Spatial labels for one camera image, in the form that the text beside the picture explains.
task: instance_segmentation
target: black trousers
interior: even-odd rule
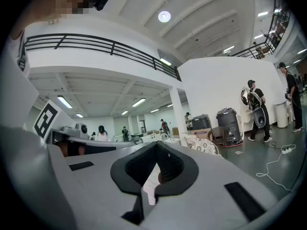
[[[124,142],[129,141],[129,137],[128,136],[123,136],[124,138]]]
[[[264,129],[264,138],[263,140],[268,140],[268,138],[270,138],[270,120],[269,120],[269,113],[268,113],[268,110],[266,108],[266,106],[261,106],[263,111],[264,111],[264,115],[265,115],[265,126],[263,127]],[[255,139],[255,136],[258,132],[258,126],[256,125],[255,121],[254,121],[254,126],[253,126],[253,129],[251,131],[251,134],[250,134],[250,138],[251,139]]]
[[[299,94],[293,95],[292,107],[295,117],[295,128],[303,127],[302,106]]]

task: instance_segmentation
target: cap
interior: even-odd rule
[[[254,83],[255,83],[255,81],[251,79],[251,80],[248,81],[248,86],[251,88]]]
[[[284,64],[283,62],[279,63],[277,69],[280,69],[281,67],[284,67],[284,68],[285,68],[285,67],[286,67],[286,64]]]

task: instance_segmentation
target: black metal railing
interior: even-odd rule
[[[265,41],[244,49],[232,56],[262,59],[272,55],[283,38],[290,21],[291,11],[282,0],[274,0],[273,16]]]
[[[155,57],[129,45],[98,36],[70,33],[35,35],[27,38],[25,48],[27,51],[46,48],[95,50],[137,61],[181,81],[177,68],[168,66]]]

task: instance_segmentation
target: brown chair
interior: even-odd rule
[[[228,128],[226,127],[216,127],[209,131],[208,138],[215,145],[226,145],[226,158],[227,158],[227,141],[228,141]]]

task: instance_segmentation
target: gray floor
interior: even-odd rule
[[[307,106],[303,106],[303,127],[306,127]],[[269,175],[277,183],[283,184],[287,189],[292,189],[296,183],[297,176],[300,172],[304,174],[307,169],[307,158],[305,156],[305,130],[298,133],[292,133],[292,124],[287,128],[281,129],[277,126],[273,127],[273,140],[276,141],[277,148],[287,144],[296,144],[296,149],[292,152],[282,155],[280,160],[276,163],[269,164]],[[276,185],[267,176],[257,177],[256,173],[266,173],[266,164],[278,159],[281,150],[268,148],[261,142],[264,136],[263,130],[260,130],[256,135],[255,141],[249,141],[248,136],[245,136],[244,142],[241,146],[228,148],[228,160],[237,167],[253,176],[264,185],[266,185],[277,197],[283,198],[289,192],[285,191],[283,187]],[[220,148],[221,155],[225,158],[225,148]]]

